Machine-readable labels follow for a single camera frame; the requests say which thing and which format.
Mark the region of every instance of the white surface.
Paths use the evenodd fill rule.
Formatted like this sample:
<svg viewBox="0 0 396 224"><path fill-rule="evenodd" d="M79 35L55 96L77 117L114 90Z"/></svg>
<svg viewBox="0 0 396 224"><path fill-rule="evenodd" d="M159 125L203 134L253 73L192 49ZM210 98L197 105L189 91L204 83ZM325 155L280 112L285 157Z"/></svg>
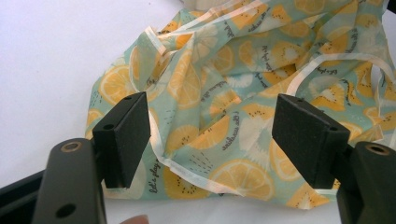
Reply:
<svg viewBox="0 0 396 224"><path fill-rule="evenodd" d="M3 0L0 7L0 188L45 168L63 140L82 137L93 82L177 0ZM384 23L393 58L396 16ZM339 223L335 203L300 211L234 197L201 201L106 200L108 223Z"/></svg>

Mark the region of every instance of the reusable bag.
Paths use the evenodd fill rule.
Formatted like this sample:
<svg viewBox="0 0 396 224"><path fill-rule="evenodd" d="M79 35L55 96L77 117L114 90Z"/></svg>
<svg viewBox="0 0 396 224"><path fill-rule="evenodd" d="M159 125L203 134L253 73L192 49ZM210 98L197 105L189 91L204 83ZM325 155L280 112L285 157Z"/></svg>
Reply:
<svg viewBox="0 0 396 224"><path fill-rule="evenodd" d="M123 199L240 195L309 209L311 189L272 139L276 97L304 98L351 131L395 148L395 68L382 0L230 1L147 28L92 88L87 138L119 100L148 95L151 137Z"/></svg>

